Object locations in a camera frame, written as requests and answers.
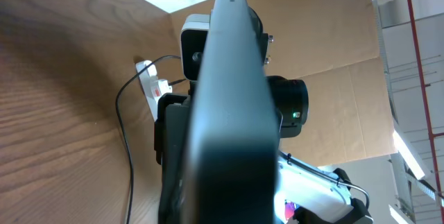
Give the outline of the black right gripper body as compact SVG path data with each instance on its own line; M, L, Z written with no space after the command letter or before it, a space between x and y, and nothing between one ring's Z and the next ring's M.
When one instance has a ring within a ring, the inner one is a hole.
M182 156L187 138L190 98L167 93L158 101L154 150L162 167L158 223L180 222Z

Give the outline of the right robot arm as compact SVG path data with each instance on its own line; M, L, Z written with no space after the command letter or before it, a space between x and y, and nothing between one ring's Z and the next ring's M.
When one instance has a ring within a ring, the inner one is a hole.
M283 138L296 137L308 115L306 84L281 76L267 78L277 106L277 122ZM182 203L182 154L191 95L166 93L157 102L155 120L156 161L162 167L159 223L180 223ZM293 219L298 223L372 223L370 201L351 196L362 188L351 183L342 169L322 171L289 153L277 157L278 181L275 195L277 223Z

